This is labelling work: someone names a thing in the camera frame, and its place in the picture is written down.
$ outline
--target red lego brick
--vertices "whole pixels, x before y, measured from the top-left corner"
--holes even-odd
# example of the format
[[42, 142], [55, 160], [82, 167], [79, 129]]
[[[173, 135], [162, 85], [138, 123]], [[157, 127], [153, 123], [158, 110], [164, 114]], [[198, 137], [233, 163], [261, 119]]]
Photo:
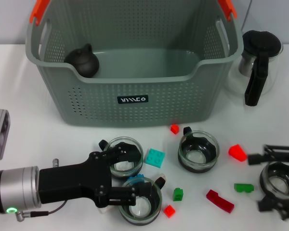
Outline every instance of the red lego brick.
[[168, 216], [168, 218], [171, 218], [173, 214], [175, 214], [175, 210], [171, 205], [169, 205], [164, 209], [164, 213], [166, 216]]
[[173, 124], [173, 125], [171, 126], [170, 130], [171, 130], [174, 134], [178, 134], [179, 131], [180, 131], [180, 128], [179, 128], [178, 125]]
[[231, 155], [233, 158], [237, 159], [238, 161], [245, 161], [247, 159], [247, 155], [244, 152], [244, 150], [241, 148], [240, 145], [235, 145], [229, 149], [229, 155]]
[[218, 193], [210, 190], [207, 194], [207, 199], [215, 204], [217, 207], [221, 208], [222, 210], [226, 211], [227, 213], [231, 213], [232, 210], [235, 208], [233, 203], [221, 198], [218, 196]]

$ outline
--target black lid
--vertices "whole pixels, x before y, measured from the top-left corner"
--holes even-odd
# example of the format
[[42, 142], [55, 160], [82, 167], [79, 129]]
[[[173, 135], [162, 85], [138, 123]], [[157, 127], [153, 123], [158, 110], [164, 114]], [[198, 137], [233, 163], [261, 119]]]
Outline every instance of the black lid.
[[250, 30], [243, 35], [244, 51], [258, 56], [259, 52], [267, 52], [269, 58], [280, 53], [282, 44], [280, 40], [270, 32]]

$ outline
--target white table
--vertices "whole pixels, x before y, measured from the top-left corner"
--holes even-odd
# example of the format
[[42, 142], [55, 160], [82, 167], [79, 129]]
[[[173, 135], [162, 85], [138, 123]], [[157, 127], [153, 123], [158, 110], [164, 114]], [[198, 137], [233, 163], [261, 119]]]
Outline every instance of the white table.
[[[281, 54], [278, 80], [263, 96], [257, 107], [243, 106], [243, 100], [222, 90], [207, 121], [180, 125], [204, 130], [218, 140], [221, 154], [216, 166], [205, 174], [193, 174], [182, 168], [177, 159], [179, 140], [167, 126], [153, 128], [83, 128], [66, 124], [60, 117], [35, 65], [25, 55], [23, 45], [0, 45], [0, 108], [8, 109], [11, 129], [0, 169], [37, 165], [52, 166], [81, 163], [101, 139], [118, 136], [135, 138], [145, 153], [149, 148], [166, 152], [162, 168], [144, 164], [143, 173], [154, 178], [167, 177], [162, 189], [163, 205], [171, 204], [176, 214], [168, 219], [163, 212], [149, 226], [127, 223], [114, 208], [100, 214], [89, 199], [68, 201], [59, 212], [42, 218], [27, 218], [18, 223], [14, 215], [0, 215], [0, 231], [112, 231], [112, 230], [202, 230], [202, 231], [289, 231], [289, 220], [282, 221], [277, 212], [260, 213], [256, 200], [263, 197], [259, 175], [264, 165], [248, 166], [228, 156], [230, 146], [241, 144], [248, 153], [262, 153], [263, 144], [289, 145], [289, 45]], [[257, 185], [253, 193], [236, 193], [233, 184]], [[173, 189], [184, 190], [182, 202], [173, 202]], [[231, 214], [222, 211], [205, 197], [213, 189], [235, 204]], [[61, 203], [43, 205], [52, 210]]]

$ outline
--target green indicator light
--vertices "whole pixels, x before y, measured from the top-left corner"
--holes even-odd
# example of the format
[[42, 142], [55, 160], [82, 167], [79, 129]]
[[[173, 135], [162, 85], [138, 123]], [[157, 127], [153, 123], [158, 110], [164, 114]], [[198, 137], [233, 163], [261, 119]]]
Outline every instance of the green indicator light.
[[7, 213], [16, 213], [17, 212], [17, 208], [8, 208], [6, 210]]

